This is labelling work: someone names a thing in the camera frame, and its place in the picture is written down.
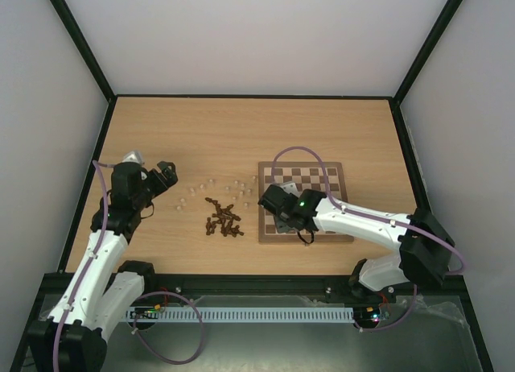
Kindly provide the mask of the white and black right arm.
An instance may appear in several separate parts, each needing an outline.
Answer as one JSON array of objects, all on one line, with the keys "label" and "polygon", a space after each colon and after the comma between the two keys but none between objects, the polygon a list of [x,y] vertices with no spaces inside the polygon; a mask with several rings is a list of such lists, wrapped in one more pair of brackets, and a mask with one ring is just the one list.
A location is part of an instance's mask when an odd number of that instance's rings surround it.
[{"label": "white and black right arm", "polygon": [[283,233],[332,232],[390,250],[386,256],[356,264],[349,286],[359,300],[370,300],[386,287],[401,283],[439,288],[450,274],[455,243],[425,209],[416,209],[413,214],[383,213],[351,205],[326,192],[298,192],[290,183],[271,184],[258,204],[274,217]]}]

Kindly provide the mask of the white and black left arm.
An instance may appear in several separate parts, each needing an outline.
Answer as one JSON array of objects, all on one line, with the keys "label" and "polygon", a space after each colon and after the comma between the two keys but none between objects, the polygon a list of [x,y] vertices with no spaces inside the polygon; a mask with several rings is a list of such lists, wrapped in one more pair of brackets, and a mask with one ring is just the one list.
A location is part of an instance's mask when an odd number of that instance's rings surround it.
[{"label": "white and black left arm", "polygon": [[84,255],[72,280],[47,319],[35,320],[27,340],[38,371],[99,371],[109,338],[128,307],[143,294],[154,268],[135,262],[113,273],[142,221],[142,211],[178,181],[175,165],[161,161],[147,170],[139,158],[111,169],[111,183],[93,162],[101,199]]}]

